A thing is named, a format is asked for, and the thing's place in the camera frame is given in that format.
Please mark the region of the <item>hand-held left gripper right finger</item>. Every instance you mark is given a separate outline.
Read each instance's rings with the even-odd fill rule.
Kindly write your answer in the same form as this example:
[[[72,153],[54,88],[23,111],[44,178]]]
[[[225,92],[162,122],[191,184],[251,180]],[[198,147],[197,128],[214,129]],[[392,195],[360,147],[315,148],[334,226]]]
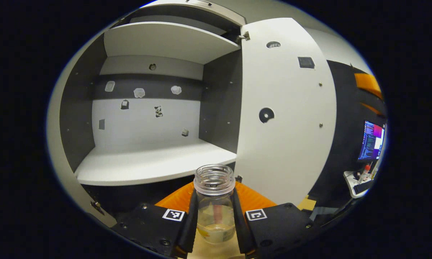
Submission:
[[[232,202],[239,250],[247,259],[285,257],[323,230],[293,203],[277,205],[239,182]]]

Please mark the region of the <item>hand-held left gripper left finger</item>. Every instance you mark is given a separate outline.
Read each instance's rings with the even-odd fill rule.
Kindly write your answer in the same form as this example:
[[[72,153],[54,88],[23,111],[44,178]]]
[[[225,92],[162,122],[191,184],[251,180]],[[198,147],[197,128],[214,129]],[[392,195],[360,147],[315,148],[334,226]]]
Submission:
[[[111,229],[160,257],[186,259],[194,247],[197,210],[196,190],[190,182],[160,202],[140,203]]]

